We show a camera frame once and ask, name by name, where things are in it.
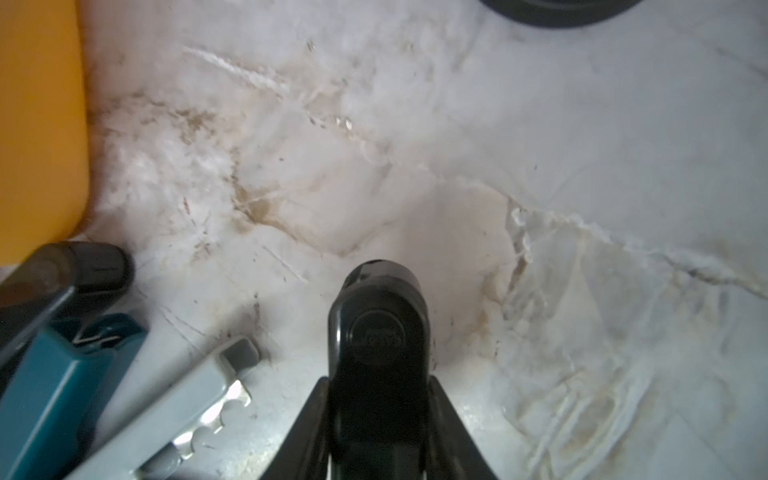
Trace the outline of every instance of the scratch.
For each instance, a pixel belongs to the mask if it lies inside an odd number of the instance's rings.
[[[178,326],[177,326],[175,323],[173,323],[173,322],[172,322],[172,321],[171,321],[171,320],[168,318],[168,315],[166,315],[166,314],[165,314],[165,312],[163,312],[163,311],[161,310],[161,311],[160,311],[160,314],[163,316],[163,319],[164,319],[166,322],[168,322],[168,325],[170,325],[170,327],[171,327],[172,329],[176,330],[176,333],[178,333],[179,335],[181,335],[181,338],[183,338],[183,339],[184,339],[184,340],[185,340],[187,343],[189,343],[189,344],[190,344],[190,346],[191,346],[191,347],[192,347],[192,348],[193,348],[193,349],[194,349],[194,350],[195,350],[197,353],[199,353],[199,354],[203,355],[203,352],[202,352],[202,351],[201,351],[199,348],[197,348],[197,345],[195,345],[195,344],[194,344],[194,342],[193,342],[193,341],[192,341],[192,340],[191,340],[191,339],[190,339],[188,336],[184,335],[184,332],[182,332],[182,331],[181,331],[181,329],[180,329],[180,328],[179,328],[179,327],[178,327]]]
[[[153,257],[150,257],[150,258],[146,259],[145,261],[143,261],[143,262],[139,263],[139,264],[136,266],[136,271],[139,271],[139,270],[143,269],[145,266],[149,265],[149,264],[150,264],[150,263],[152,263],[153,261],[154,261],[154,258],[153,258]]]
[[[683,415],[683,413],[682,413],[682,412],[681,412],[679,409],[675,409],[675,412],[677,412],[677,416],[679,416],[679,417],[680,417],[680,419],[681,419],[681,420],[683,420],[683,423],[685,423],[686,427],[688,427],[688,429],[689,429],[689,430],[690,430],[690,431],[691,431],[691,432],[692,432],[692,433],[693,433],[693,434],[694,434],[696,437],[698,437],[698,439],[699,439],[699,440],[700,440],[700,441],[701,441],[701,442],[704,444],[704,446],[706,446],[706,447],[707,447],[707,449],[708,449],[708,450],[709,450],[709,451],[712,453],[712,455],[714,455],[714,456],[715,456],[715,458],[717,458],[718,460],[720,460],[720,464],[722,464],[722,465],[725,467],[725,469],[728,471],[728,473],[730,473],[730,476],[731,476],[731,478],[739,478],[739,477],[738,477],[738,475],[736,475],[736,472],[734,472],[734,471],[733,471],[733,469],[730,467],[730,465],[728,465],[728,462],[726,462],[726,461],[725,461],[725,459],[723,458],[723,456],[722,456],[722,455],[721,455],[721,454],[720,454],[720,453],[719,453],[717,450],[715,450],[715,448],[714,448],[714,447],[712,446],[712,444],[710,443],[709,439],[708,439],[706,436],[704,436],[704,435],[701,435],[701,434],[700,434],[700,433],[699,433],[699,432],[698,432],[698,431],[697,431],[697,430],[694,428],[694,426],[693,426],[693,425],[691,425],[691,424],[690,424],[690,422],[688,422],[688,419],[686,418],[686,416],[685,416],[685,415]]]
[[[290,86],[285,79],[271,68],[264,66],[245,68],[237,61],[202,48],[184,47],[184,52],[245,80],[253,87],[271,90],[281,98],[290,91]]]
[[[563,180],[562,183],[559,184],[554,189],[554,192],[552,192],[552,195],[550,195],[550,197],[547,199],[546,204],[547,205],[551,205],[552,201],[555,198],[557,198],[558,195],[560,195],[560,193],[563,191],[563,189],[565,189],[565,186],[568,185],[571,182],[571,180],[575,179],[576,177],[578,177],[579,175],[583,174],[585,171],[589,170],[590,168],[594,167],[595,165],[599,164],[603,160],[604,160],[603,158],[595,158],[593,161],[587,162],[586,164],[584,164],[581,167],[579,167],[574,173],[568,175],[568,178]]]
[[[725,315],[723,313],[720,314],[720,317],[727,318],[727,322],[723,326],[723,328],[720,329],[720,332],[715,337],[715,340],[713,342],[713,345],[714,345],[713,350],[719,353],[720,355],[723,355],[728,346],[728,341],[733,335],[733,331],[736,329],[736,327],[739,324],[741,324],[741,318],[736,315]]]
[[[717,53],[721,57],[730,58],[731,60],[735,60],[739,62],[743,67],[745,67],[747,70],[751,71],[754,74],[757,74],[759,77],[761,77],[764,81],[768,81],[768,71],[755,65],[751,61],[745,60],[741,58],[739,55],[736,55],[730,50],[726,50],[725,48],[714,46],[713,47],[715,53]]]
[[[387,179],[389,178],[389,175],[392,173],[392,168],[394,167],[394,164],[390,161],[385,162],[384,165],[382,165],[379,168],[379,178],[377,178],[373,185],[370,187],[371,195],[377,194],[381,191],[382,187],[384,186],[384,183],[386,183]]]
[[[206,336],[208,336],[208,335],[206,335],[205,333],[202,333],[200,330],[198,330],[198,329],[196,329],[195,327],[193,327],[192,325],[190,325],[190,324],[189,324],[187,321],[185,321],[185,320],[182,320],[181,318],[179,318],[179,316],[178,316],[176,313],[174,313],[174,312],[173,312],[173,310],[171,310],[171,309],[170,309],[170,308],[168,308],[167,306],[165,306],[165,305],[161,305],[161,309],[163,309],[163,310],[165,310],[166,312],[168,312],[169,314],[171,314],[171,315],[173,316],[173,318],[175,318],[176,320],[178,320],[178,321],[179,321],[179,323],[181,323],[181,324],[185,325],[187,328],[189,328],[190,330],[192,330],[193,332],[195,332],[197,335],[200,335],[200,336],[202,336],[202,337],[206,337]]]
[[[247,295],[250,295],[250,294],[249,294],[247,291],[245,291],[245,290],[243,289],[243,287],[241,287],[241,286],[240,286],[240,284],[239,284],[239,283],[237,283],[237,282],[235,282],[234,280],[232,280],[232,277],[230,276],[232,273],[230,272],[230,270],[227,268],[227,266],[226,266],[226,265],[224,265],[224,264],[223,264],[223,263],[222,263],[222,262],[221,262],[221,261],[220,261],[218,258],[216,258],[216,257],[211,257],[211,258],[213,258],[213,260],[214,260],[214,262],[216,263],[216,265],[218,265],[218,267],[219,267],[219,270],[221,271],[221,273],[222,273],[222,275],[224,276],[224,278],[226,278],[226,279],[227,279],[227,281],[228,281],[229,283],[231,283],[233,287],[235,287],[236,289],[238,289],[238,290],[239,290],[241,293],[245,294],[246,296],[247,296]]]
[[[295,276],[297,279],[301,280],[301,281],[302,281],[302,282],[304,282],[304,283],[309,283],[309,280],[307,280],[306,278],[304,278],[303,276],[301,276],[301,274],[300,274],[300,273],[296,272],[296,271],[295,271],[295,270],[294,270],[294,269],[293,269],[293,268],[292,268],[292,267],[291,267],[291,266],[290,266],[288,263],[286,263],[286,261],[285,261],[285,260],[283,260],[283,258],[282,258],[282,257],[280,257],[279,255],[277,255],[276,253],[274,253],[272,250],[270,250],[270,249],[269,249],[269,247],[267,247],[266,245],[262,245],[261,247],[262,247],[262,248],[263,248],[263,249],[264,249],[264,250],[265,250],[265,251],[266,251],[266,252],[267,252],[269,255],[271,255],[271,256],[272,256],[272,257],[273,257],[275,260],[277,260],[278,262],[280,262],[280,264],[281,264],[283,267],[285,267],[285,269],[286,269],[286,270],[288,270],[289,272],[291,272],[291,273],[293,274],[293,276]]]
[[[143,291],[141,291],[141,288],[139,288],[139,286],[138,286],[138,285],[134,285],[134,291],[135,291],[135,292],[138,294],[138,296],[140,296],[140,297],[141,297],[143,300],[149,300],[149,299],[150,299],[150,298],[149,298],[149,296],[147,296],[147,294],[146,294],[146,293],[144,293]]]
[[[478,10],[477,18],[475,18],[475,24],[473,25],[469,40],[467,41],[464,48],[458,53],[458,55],[456,55],[453,66],[451,67],[452,71],[458,72],[461,71],[464,67],[464,62],[467,60],[467,57],[469,57],[472,51],[475,50],[478,37],[480,36],[480,32],[482,31],[482,27],[485,24],[487,17],[488,12],[484,8],[480,8]]]

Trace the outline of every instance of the brown stain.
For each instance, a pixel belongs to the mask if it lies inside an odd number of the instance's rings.
[[[265,198],[269,192],[273,191],[271,188],[260,188],[249,192],[242,185],[236,174],[231,177],[233,188],[235,190],[234,198],[232,199],[232,206],[235,211],[244,215],[244,219],[233,218],[232,224],[235,231],[238,233],[248,233],[253,227],[264,225],[265,227],[272,227],[286,234],[291,240],[297,243],[303,243],[314,250],[317,247],[313,242],[307,240],[306,236],[302,235],[295,227],[285,223],[283,219],[275,214],[275,207],[277,204],[275,200]]]
[[[643,395],[643,399],[637,405],[637,410],[634,414],[634,418],[632,419],[632,423],[629,425],[629,427],[627,427],[627,430],[624,431],[624,434],[616,441],[616,443],[614,443],[614,446],[611,447],[611,451],[600,463],[600,465],[598,465],[592,472],[590,472],[588,478],[623,478],[625,476],[626,466],[624,465],[623,459],[624,456],[626,456],[625,454],[628,452],[628,446],[626,442],[627,436],[635,429],[636,425],[646,422],[647,417],[651,417],[654,414],[654,409],[656,407],[657,399],[659,396],[660,393],[656,390],[656,387],[652,382],[648,386],[648,390],[646,390],[645,394]],[[658,440],[657,437],[664,433],[664,427],[666,424],[667,423],[664,422],[661,425],[661,428],[655,431],[650,436],[650,438],[645,440],[644,444],[648,449],[654,448]]]
[[[365,246],[370,240],[375,238],[379,234],[379,232],[381,232],[382,230],[386,230],[391,225],[396,223],[398,220],[399,219],[387,220],[386,222],[382,223],[381,225],[379,225],[379,226],[371,229],[367,233],[363,234],[359,238],[359,240],[357,240],[356,242],[352,243],[347,248],[335,249],[336,255],[338,255],[341,258],[344,258],[344,257],[347,257],[347,256],[355,253],[356,251],[360,250],[363,246]]]
[[[518,259],[518,264],[515,266],[515,269],[512,271],[512,276],[509,280],[509,288],[507,289],[507,293],[510,293],[512,290],[515,289],[515,287],[520,282],[520,279],[525,275],[525,270],[528,268],[528,261],[525,259],[525,257],[520,256]]]
[[[600,427],[611,417],[615,407],[616,403],[610,396],[601,395],[594,399],[579,415],[562,452],[573,455],[589,445]]]
[[[201,132],[206,131],[210,136],[216,134],[213,123],[216,115],[210,111],[201,111],[196,108],[183,108],[170,112],[172,118],[180,120],[178,125],[181,141],[187,145],[192,145],[195,137]]]
[[[491,335],[491,330],[488,328],[489,323],[490,319],[488,318],[488,314],[484,309],[480,309],[480,312],[475,318],[475,322],[469,327],[465,336],[469,339],[471,336],[477,334],[480,338],[487,339]]]
[[[304,110],[311,119],[327,117],[329,112],[341,109],[341,100],[345,93],[344,87],[332,92],[320,92],[304,104]]]
[[[686,289],[685,283],[687,282],[687,277],[684,276],[683,272],[680,271],[678,268],[672,269],[672,280],[671,286],[673,289],[684,291]]]
[[[211,251],[210,251],[210,243],[209,242],[197,242],[197,245],[194,246],[194,253],[192,254],[192,261],[197,262],[200,260],[205,260],[210,258]]]
[[[491,302],[501,305],[503,299],[498,295],[498,289],[496,288],[497,275],[498,270],[494,270],[485,276],[485,279],[482,282],[480,293],[482,293],[482,295]]]

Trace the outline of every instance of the gray clamp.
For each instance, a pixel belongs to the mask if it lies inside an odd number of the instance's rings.
[[[165,480],[193,455],[195,430],[221,430],[224,403],[250,403],[240,379],[258,362],[245,337],[222,345],[65,480]]]

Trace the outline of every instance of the blue handle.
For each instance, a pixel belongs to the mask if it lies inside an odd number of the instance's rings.
[[[107,315],[73,344],[76,319],[40,330],[0,399],[0,479],[54,480],[74,467],[146,330]]]

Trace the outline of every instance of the logo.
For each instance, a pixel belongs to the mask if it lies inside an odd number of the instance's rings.
[[[357,317],[349,330],[353,355],[368,365],[394,362],[404,350],[405,337],[400,321],[383,310],[374,310]]]

